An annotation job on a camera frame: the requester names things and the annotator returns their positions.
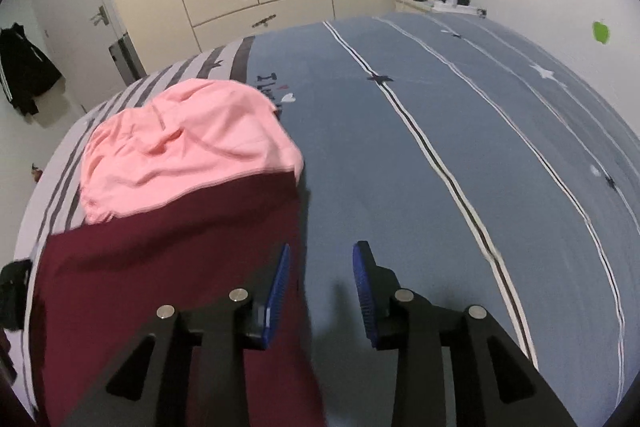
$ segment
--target metal screw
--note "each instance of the metal screw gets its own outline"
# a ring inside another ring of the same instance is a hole
[[[249,292],[244,288],[236,288],[235,290],[231,290],[229,292],[229,298],[233,302],[244,301],[249,296]]]
[[[399,302],[411,302],[414,300],[414,293],[411,290],[400,289],[394,294],[394,296]]]
[[[486,317],[486,310],[482,306],[469,306],[468,312],[474,319],[484,319]]]
[[[156,315],[161,319],[168,319],[175,313],[175,308],[171,306],[171,304],[165,304],[164,306],[160,306]]]

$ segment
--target gray stripe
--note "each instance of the gray stripe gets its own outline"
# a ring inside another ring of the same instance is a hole
[[[78,208],[78,203],[80,202],[80,188],[76,188],[76,193],[74,194],[74,199],[71,200],[71,206],[69,206],[69,212],[66,214],[65,220],[65,230],[71,229],[71,220],[76,213],[76,209]]]
[[[106,105],[106,103],[107,102],[102,102],[98,106],[98,112]],[[67,174],[67,171],[69,170],[69,167],[71,166],[73,158],[76,156],[76,153],[78,152],[78,148],[80,147],[80,144],[82,143],[82,140],[84,140],[84,137],[86,136],[86,134],[91,129],[91,126],[94,124],[94,121],[95,121],[95,118],[92,118],[91,120],[89,120],[87,122],[86,129],[84,130],[84,133],[82,133],[82,136],[78,139],[78,142],[76,142],[76,145],[72,149],[71,154],[69,155],[69,159],[66,161],[65,168],[62,170],[62,174],[60,175],[60,179],[56,183],[56,186],[53,188],[53,193],[51,195],[49,203],[47,203],[47,206],[46,206],[46,208],[44,210],[44,213],[42,214],[42,221],[40,222],[40,229],[38,230],[38,235],[36,236],[36,240],[35,240],[35,244],[36,245],[37,245],[38,241],[40,240],[40,238],[42,237],[42,232],[43,232],[45,224],[47,222],[47,214],[49,214],[49,210],[51,208],[51,205],[53,204],[53,201],[56,199],[57,195],[59,194],[60,185],[62,185],[62,180],[65,178],[65,175]]]
[[[162,76],[164,76],[164,74],[169,70],[169,68],[171,68],[171,66],[164,68],[164,70],[160,71],[160,73],[158,74],[158,76],[156,76],[153,80],[150,80],[149,85],[147,86],[147,89],[150,87],[151,89],[153,89],[153,87],[158,83],[158,81],[160,80],[160,78],[162,78]],[[142,86],[146,83],[146,81],[148,81],[149,78],[145,81],[141,81],[138,85],[134,86],[133,89],[131,89],[131,91],[129,92],[129,94],[126,96],[125,100],[122,102],[122,104],[120,104],[120,107],[118,108],[118,110],[116,111],[115,114],[120,113],[121,111],[124,110],[124,108],[127,106],[127,103],[129,103],[129,101],[133,98],[133,96],[142,88]],[[102,118],[100,118],[100,121],[98,122],[97,125],[100,125],[101,123],[105,122],[107,120],[107,116],[109,115],[109,111],[107,111]],[[69,176],[69,182],[70,180],[73,178],[73,175],[76,173],[76,168],[77,168],[78,164],[76,164],[74,166],[74,169],[71,171],[71,175]],[[71,201],[71,206],[69,207],[68,213],[66,214],[66,219],[65,219],[65,228],[64,230],[69,230],[71,228],[71,221],[74,217],[74,213],[78,208],[78,204],[80,202],[80,187],[78,186],[78,188],[76,188],[76,193],[74,194],[74,197]]]
[[[234,57],[229,79],[246,84],[246,68],[249,63],[249,53],[251,53],[251,47],[254,45],[254,41],[255,36],[245,37],[244,40],[242,40],[242,44],[240,44],[238,52]]]
[[[98,125],[100,125],[107,118],[107,115],[111,112],[111,109],[113,109],[113,107],[116,105],[116,103],[118,103],[118,100],[122,97],[123,94],[124,94],[124,91],[118,93],[113,98],[113,101],[110,103],[110,105],[107,108],[107,110],[104,111],[100,115],[100,118],[94,118],[92,120],[91,126],[89,126],[87,128],[87,130],[84,132],[84,134],[82,134],[82,139],[84,139],[84,137],[86,136],[86,134],[88,133],[89,130],[91,130],[93,132],[95,130],[95,128]],[[60,210],[62,209],[62,205],[63,205],[63,203],[65,201],[65,195],[66,195],[66,193],[67,193],[67,191],[69,189],[69,185],[71,184],[71,180],[73,179],[74,175],[76,174],[76,169],[78,168],[78,165],[79,165],[81,159],[82,159],[82,154],[79,154],[78,158],[76,158],[76,161],[73,164],[73,167],[72,167],[71,171],[66,176],[65,184],[63,185],[63,190],[61,192],[62,197],[56,202],[56,206],[55,206],[55,208],[53,210],[53,213],[51,214],[51,217],[49,219],[49,232],[51,232],[53,230],[54,223],[56,222],[56,219],[58,219],[58,214],[60,213]]]
[[[148,99],[148,96],[151,93],[151,91],[154,89],[154,87],[156,87],[158,80],[160,80],[160,78],[162,78],[164,74],[169,70],[169,68],[171,68],[173,65],[174,64],[164,68],[164,70],[160,72],[160,74],[156,77],[156,79],[152,83],[150,83],[148,86],[146,86],[146,89],[142,92],[142,94],[140,95],[140,98],[136,102],[135,107],[142,107],[142,104],[146,102],[146,99]]]
[[[175,72],[174,76],[171,77],[171,80],[169,80],[169,83],[166,85],[164,89],[169,89],[174,84],[177,84],[178,82],[180,82],[182,80],[182,76],[184,75],[184,72],[187,70],[187,68],[191,65],[191,63],[194,61],[196,57],[191,57],[189,60],[185,60],[180,66],[180,68],[178,69],[178,71]]]
[[[213,68],[220,67],[220,64],[218,63],[218,57],[220,57],[223,49],[225,49],[225,47],[220,46],[219,48],[216,48],[211,52],[209,57],[207,57],[207,60],[204,61],[204,64],[200,68],[200,71],[198,71],[196,78],[207,78],[209,76],[209,72]]]
[[[166,72],[166,70],[162,70],[160,73],[158,73],[158,77],[162,76],[165,72]],[[143,86],[143,84],[144,84],[144,82],[142,80],[140,80],[140,83],[136,87],[134,87],[134,89],[132,89],[131,92],[127,95],[127,98],[124,99],[124,102],[122,102],[122,104],[118,108],[118,112],[122,111],[125,107],[127,107],[127,103],[129,103],[129,100],[131,100],[133,98],[133,95],[135,95],[140,90],[140,88]]]
[[[81,204],[78,204],[78,206],[76,206],[75,212],[71,213],[71,217],[68,219],[69,226],[66,229],[67,230],[76,229],[77,227],[82,225],[82,222],[84,221],[85,217],[86,217],[86,214],[84,212],[84,208],[82,207]]]

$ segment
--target black star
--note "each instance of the black star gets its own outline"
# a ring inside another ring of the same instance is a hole
[[[604,179],[606,179],[607,184],[609,185],[609,187],[613,188],[613,190],[617,188],[616,182],[611,176],[605,174]]]
[[[386,76],[386,74],[372,74],[369,80],[375,81],[375,83],[382,85],[383,82],[393,82],[392,78]]]

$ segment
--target black bag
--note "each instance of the black bag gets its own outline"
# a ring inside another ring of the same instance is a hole
[[[0,271],[0,327],[17,331],[24,328],[31,259],[13,261]]]

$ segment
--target door handle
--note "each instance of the door handle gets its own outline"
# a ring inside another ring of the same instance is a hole
[[[265,28],[268,28],[269,27],[269,21],[274,20],[276,17],[277,17],[276,14],[269,15],[268,17],[265,17],[261,21],[258,21],[257,23],[252,24],[251,28],[257,28],[258,26],[264,26]]]
[[[107,10],[104,9],[104,6],[98,8],[98,13],[91,17],[91,22],[94,23],[94,26],[97,26],[100,22],[104,22],[105,26],[109,25],[109,17],[107,16]]]

